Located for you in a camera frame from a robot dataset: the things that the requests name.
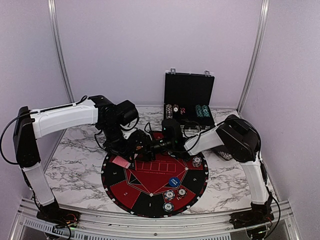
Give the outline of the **red playing card deck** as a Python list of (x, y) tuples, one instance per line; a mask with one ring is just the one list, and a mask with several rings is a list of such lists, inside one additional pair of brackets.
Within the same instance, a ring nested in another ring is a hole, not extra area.
[(116, 156), (111, 162), (125, 169), (128, 169), (131, 165), (129, 161), (122, 158), (121, 156)]

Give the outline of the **white chip stack seat eight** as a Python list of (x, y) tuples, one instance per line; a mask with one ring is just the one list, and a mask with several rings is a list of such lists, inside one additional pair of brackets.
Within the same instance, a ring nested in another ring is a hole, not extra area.
[(202, 159), (198, 156), (192, 159), (192, 166), (194, 168), (199, 168), (202, 165)]

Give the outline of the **white chip stack seat ten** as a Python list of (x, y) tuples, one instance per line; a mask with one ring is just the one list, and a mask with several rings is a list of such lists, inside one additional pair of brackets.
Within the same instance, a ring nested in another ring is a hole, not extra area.
[(163, 194), (163, 196), (166, 201), (171, 201), (175, 198), (175, 193), (173, 190), (168, 190)]

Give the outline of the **red chip stack seat ten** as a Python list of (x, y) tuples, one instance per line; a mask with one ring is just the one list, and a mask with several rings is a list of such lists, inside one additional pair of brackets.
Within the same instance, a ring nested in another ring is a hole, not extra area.
[(187, 195), (187, 191), (184, 188), (179, 188), (177, 191), (177, 198), (178, 199), (182, 199), (184, 197), (186, 197)]

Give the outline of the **blue chip stack seat one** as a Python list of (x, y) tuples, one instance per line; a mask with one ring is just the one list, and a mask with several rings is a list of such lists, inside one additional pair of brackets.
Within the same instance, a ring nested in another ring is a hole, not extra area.
[(174, 205), (171, 202), (165, 202), (162, 208), (165, 212), (170, 213), (174, 210)]

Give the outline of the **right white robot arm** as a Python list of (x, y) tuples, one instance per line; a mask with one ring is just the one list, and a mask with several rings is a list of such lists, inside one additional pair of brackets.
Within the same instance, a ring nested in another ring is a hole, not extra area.
[(166, 150), (183, 156), (195, 156), (200, 152), (224, 147), (231, 157), (240, 163), (251, 193), (251, 207), (247, 219), (258, 224), (267, 216), (273, 196), (268, 188), (268, 173), (261, 157), (261, 138), (257, 130), (246, 120), (234, 114), (218, 123), (216, 127), (184, 136), (180, 124), (173, 118), (161, 123), (161, 139), (146, 134), (141, 152), (153, 159), (155, 154)]

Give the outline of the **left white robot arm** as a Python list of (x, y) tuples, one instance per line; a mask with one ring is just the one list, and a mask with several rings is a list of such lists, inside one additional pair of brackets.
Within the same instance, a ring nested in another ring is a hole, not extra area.
[(46, 109), (22, 107), (19, 110), (13, 135), (16, 161), (51, 222), (60, 222), (64, 215), (45, 177), (37, 140), (72, 127), (94, 125), (104, 133), (103, 145), (107, 153), (132, 162), (137, 155), (137, 146), (144, 146), (150, 139), (136, 127), (125, 128), (137, 120), (139, 113), (131, 101), (114, 104), (102, 95)]

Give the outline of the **blue blind button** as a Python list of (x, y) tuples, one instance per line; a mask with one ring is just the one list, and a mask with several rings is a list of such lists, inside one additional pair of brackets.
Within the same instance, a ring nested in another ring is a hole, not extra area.
[(176, 188), (180, 185), (180, 179), (178, 177), (171, 177), (168, 181), (170, 187)]

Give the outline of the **red dice in case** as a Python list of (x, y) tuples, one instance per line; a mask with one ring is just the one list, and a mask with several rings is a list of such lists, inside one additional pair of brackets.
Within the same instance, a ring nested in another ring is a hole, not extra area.
[(185, 114), (185, 113), (186, 113), (186, 109), (185, 109), (184, 107), (182, 107), (182, 108), (180, 109), (180, 113), (181, 113), (181, 114)]

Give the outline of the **green chips row in case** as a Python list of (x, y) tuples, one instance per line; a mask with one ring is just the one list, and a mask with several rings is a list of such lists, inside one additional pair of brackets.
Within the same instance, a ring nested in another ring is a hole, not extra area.
[(199, 105), (195, 106), (196, 116), (198, 118), (209, 118), (211, 115), (210, 109), (207, 105)]

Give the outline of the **black poker chip case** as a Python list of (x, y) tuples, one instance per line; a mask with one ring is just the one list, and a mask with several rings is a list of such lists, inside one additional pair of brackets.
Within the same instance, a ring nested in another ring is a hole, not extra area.
[[(173, 108), (173, 119), (187, 130), (206, 130), (216, 126), (209, 107), (215, 77), (206, 71), (204, 74), (176, 72), (174, 68), (165, 73), (164, 80), (164, 113), (165, 105)], [(210, 117), (197, 117), (196, 105), (207, 105)]]

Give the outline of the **black floral square plate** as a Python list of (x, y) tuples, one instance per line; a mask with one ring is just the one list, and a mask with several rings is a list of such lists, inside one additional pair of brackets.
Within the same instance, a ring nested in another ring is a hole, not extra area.
[(225, 161), (230, 161), (233, 159), (233, 156), (228, 152), (219, 151), (218, 153)]

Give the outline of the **aluminium front rail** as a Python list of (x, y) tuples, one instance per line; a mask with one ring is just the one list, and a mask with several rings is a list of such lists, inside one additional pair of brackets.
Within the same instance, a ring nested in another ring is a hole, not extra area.
[[(147, 218), (130, 213), (109, 212), (93, 209), (85, 209), (67, 206), (60, 203), (63, 209), (73, 210), (80, 213), (78, 225), (71, 229), (72, 240), (210, 240), (217, 236), (230, 234), (230, 240), (251, 240), (247, 232), (252, 232), (260, 227), (267, 227), (267, 223), (250, 227), (235, 229), (230, 222), (231, 214), (248, 211), (243, 208), (233, 211), (220, 211), (201, 214), (178, 214), (163, 218)], [(294, 214), (289, 201), (282, 201), (279, 209), (276, 203), (271, 205), (274, 220), (272, 221), (272, 234), (267, 240), (302, 240)], [(36, 218), (37, 207), (33, 200), (23, 198), (13, 221), (8, 240), (22, 240), (24, 227), (40, 231), (40, 238), (44, 236), (44, 230), (52, 230), (51, 222), (45, 222)]]

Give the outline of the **aluminium corner post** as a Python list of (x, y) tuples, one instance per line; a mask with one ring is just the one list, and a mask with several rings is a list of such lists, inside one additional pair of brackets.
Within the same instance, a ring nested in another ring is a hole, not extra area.
[(268, 13), (270, 8), (270, 1), (269, 0), (262, 0), (261, 1), (261, 8), (260, 8), (260, 15), (258, 20), (258, 26), (257, 26), (257, 32), (255, 37), (255, 42), (253, 46), (253, 52), (249, 64), (249, 68), (246, 74), (245, 83), (242, 89), (242, 93), (237, 105), (237, 112), (238, 114), (242, 114), (242, 111), (245, 107), (246, 100), (248, 98), (250, 88), (253, 82), (255, 70), (257, 61), (262, 49), (264, 36), (266, 32), (266, 26), (267, 26), (267, 19), (268, 19)]
[(59, 68), (62, 75), (62, 80), (64, 83), (64, 87), (66, 90), (66, 94), (68, 97), (68, 100), (72, 102), (74, 100), (74, 96), (71, 89), (71, 84), (68, 76), (68, 71), (63, 55), (63, 48), (61, 43), (61, 37), (59, 32), (59, 24), (58, 24), (58, 17), (57, 17), (57, 11), (56, 11), (56, 1), (55, 0), (48, 0), (48, 11), (49, 11), (49, 17), (50, 22), (52, 26), (52, 33), (53, 33), (53, 41), (55, 45), (55, 50), (57, 54), (57, 59), (59, 63)]

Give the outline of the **right aluminium corner post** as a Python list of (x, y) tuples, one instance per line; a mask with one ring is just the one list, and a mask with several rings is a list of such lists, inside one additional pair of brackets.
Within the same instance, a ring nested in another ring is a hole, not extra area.
[(257, 32), (255, 37), (255, 42), (253, 46), (253, 52), (249, 64), (249, 68), (246, 74), (245, 83), (242, 89), (242, 93), (237, 105), (237, 112), (238, 114), (242, 114), (242, 111), (245, 107), (246, 100), (248, 98), (250, 88), (253, 82), (255, 70), (257, 61), (262, 49), (264, 36), (266, 32), (266, 26), (267, 26), (267, 19), (268, 19), (268, 13), (270, 8), (270, 1), (269, 0), (262, 0), (261, 1), (261, 8), (260, 8), (260, 15), (258, 20), (258, 26), (257, 26)]

